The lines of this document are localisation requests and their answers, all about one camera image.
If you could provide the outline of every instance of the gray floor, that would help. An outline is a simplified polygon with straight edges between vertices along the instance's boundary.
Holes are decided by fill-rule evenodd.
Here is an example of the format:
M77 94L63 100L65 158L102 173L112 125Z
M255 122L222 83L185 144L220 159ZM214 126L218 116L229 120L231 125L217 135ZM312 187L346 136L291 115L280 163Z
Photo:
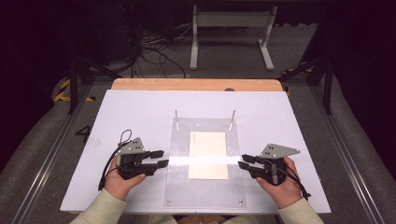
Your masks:
M315 25L275 27L268 45L276 68L272 72L266 71L262 61L256 42L262 32L257 29L247 29L241 35L221 30L202 31L196 71L188 69L191 54L189 40L176 43L164 53L179 63L187 77L191 78L274 78L283 70L297 65L315 29ZM158 62L158 55L151 53L146 56ZM139 64L143 76L162 77L160 66L142 60ZM169 77L181 77L181 70L169 62L163 70ZM129 77L131 71L125 71L122 75ZM370 223L361 203L362 198L356 186L352 185L351 176L340 157L337 142L326 122L328 118L321 113L320 105L313 97L313 89L298 81L303 77L304 74L296 77L296 82L285 85L290 88L290 103L318 174L323 179L322 185L332 209L331 214L320 216L325 223ZM104 81L103 77L99 79L102 81L95 81L88 94L96 97L96 101L82 104L55 158L56 163L48 179L45 178L44 188L37 193L33 209L26 215L25 223L68 223L75 217L59 211L59 208L84 148L83 136L75 133L86 125L93 125L105 91L111 87L111 82ZM57 90L59 85L54 87L54 92ZM21 142L0 175L0 223L11 223L17 214L54 142L59 140L57 135L68 116L68 109L69 103L57 102ZM331 119L336 123L384 223L395 223L396 199L392 197L396 191L395 181L351 113L336 79L332 88ZM131 216L122 216L120 223L133 223L132 220Z

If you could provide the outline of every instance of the hand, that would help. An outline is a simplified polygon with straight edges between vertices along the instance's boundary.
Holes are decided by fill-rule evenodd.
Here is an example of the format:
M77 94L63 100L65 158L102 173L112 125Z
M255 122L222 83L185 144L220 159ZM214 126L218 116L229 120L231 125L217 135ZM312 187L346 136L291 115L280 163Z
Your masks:
M291 160L289 157L285 157L285 163L290 169L294 171L294 173L297 174L297 169L293 160ZM287 172L294 176L294 173L290 169L287 169ZM297 203L302 198L300 185L288 176L279 186L273 186L260 177L257 177L256 180L260 186L271 195L278 208L285 208L289 205Z
M146 175L137 175L131 179L124 180L117 171L117 157L113 158L111 161L109 173L106 176L105 189L114 197L125 201L126 196L128 196L129 190L134 186L143 182Z

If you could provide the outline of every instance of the paper sheet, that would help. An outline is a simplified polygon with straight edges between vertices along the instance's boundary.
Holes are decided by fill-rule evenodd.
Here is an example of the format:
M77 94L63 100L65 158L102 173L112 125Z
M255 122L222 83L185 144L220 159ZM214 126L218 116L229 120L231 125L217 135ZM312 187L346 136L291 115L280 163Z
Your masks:
M227 164L202 164L205 158L227 156L225 133L191 132L189 179L228 179Z

